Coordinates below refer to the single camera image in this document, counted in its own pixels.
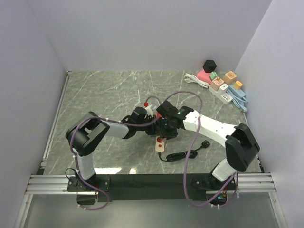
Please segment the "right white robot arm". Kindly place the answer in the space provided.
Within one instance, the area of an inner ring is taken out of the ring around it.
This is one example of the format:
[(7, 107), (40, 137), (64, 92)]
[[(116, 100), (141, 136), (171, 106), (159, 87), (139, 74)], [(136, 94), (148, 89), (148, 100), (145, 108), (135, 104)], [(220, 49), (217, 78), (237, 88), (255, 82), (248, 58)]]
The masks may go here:
[(172, 132), (181, 128), (197, 132), (225, 148), (226, 158), (215, 166), (208, 179), (209, 186), (215, 190), (220, 189), (235, 172), (245, 172), (260, 151), (246, 124), (240, 123), (236, 126), (223, 123), (186, 106), (177, 109), (168, 101), (163, 102), (156, 110), (165, 121), (165, 130)]

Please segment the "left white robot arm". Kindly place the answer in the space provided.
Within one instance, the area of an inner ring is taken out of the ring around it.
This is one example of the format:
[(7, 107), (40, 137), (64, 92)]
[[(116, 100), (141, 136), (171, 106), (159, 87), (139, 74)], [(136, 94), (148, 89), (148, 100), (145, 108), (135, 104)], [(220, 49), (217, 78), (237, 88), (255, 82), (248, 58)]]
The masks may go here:
[(95, 190), (101, 185), (93, 166), (93, 152), (104, 137), (129, 139), (136, 132), (154, 134), (156, 106), (136, 107), (131, 115), (120, 121), (102, 119), (94, 112), (88, 112), (66, 133), (66, 139), (76, 162), (75, 177), (85, 191)]

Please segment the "beige red power strip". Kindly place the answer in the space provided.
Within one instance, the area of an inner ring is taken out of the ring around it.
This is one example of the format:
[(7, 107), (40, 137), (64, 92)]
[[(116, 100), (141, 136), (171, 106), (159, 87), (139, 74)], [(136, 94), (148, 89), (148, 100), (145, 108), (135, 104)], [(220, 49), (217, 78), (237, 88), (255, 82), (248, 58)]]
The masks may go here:
[(155, 151), (160, 153), (164, 152), (166, 141), (167, 141), (166, 138), (161, 138), (160, 136), (157, 136), (155, 143)]

